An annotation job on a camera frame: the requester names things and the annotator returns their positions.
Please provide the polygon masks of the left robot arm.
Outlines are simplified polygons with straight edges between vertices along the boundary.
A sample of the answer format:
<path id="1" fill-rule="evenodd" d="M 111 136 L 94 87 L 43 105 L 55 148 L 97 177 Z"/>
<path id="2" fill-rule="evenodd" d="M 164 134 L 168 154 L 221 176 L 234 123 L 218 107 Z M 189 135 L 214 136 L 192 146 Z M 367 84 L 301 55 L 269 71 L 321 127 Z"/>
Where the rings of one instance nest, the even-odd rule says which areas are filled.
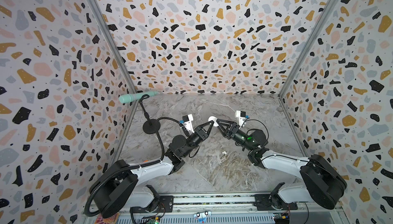
<path id="1" fill-rule="evenodd" d="M 103 218 L 109 218 L 127 203 L 149 212 L 155 210 L 160 195 L 147 182 L 179 171 L 185 164 L 184 158 L 190 156 L 190 153 L 209 137 L 214 125 L 215 121 L 211 120 L 197 126 L 187 137 L 174 137 L 168 149 L 156 160 L 139 164 L 128 164 L 124 160 L 116 161 L 91 186 L 84 215 L 101 215 Z"/>

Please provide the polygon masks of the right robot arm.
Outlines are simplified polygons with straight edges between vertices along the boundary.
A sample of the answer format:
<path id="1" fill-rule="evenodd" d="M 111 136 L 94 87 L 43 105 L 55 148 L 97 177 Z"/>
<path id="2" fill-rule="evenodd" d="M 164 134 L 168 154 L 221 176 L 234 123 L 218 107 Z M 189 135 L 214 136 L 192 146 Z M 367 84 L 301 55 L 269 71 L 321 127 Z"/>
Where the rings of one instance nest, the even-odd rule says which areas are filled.
<path id="1" fill-rule="evenodd" d="M 217 119 L 214 126 L 223 137 L 248 151 L 252 165 L 278 170 L 298 179 L 296 183 L 279 183 L 271 191 L 268 202 L 273 209 L 281 210 L 297 202 L 314 202 L 333 210 L 343 197 L 347 183 L 322 156 L 298 157 L 275 152 L 266 147 L 268 136 L 261 129 L 243 132 L 236 122 Z"/>

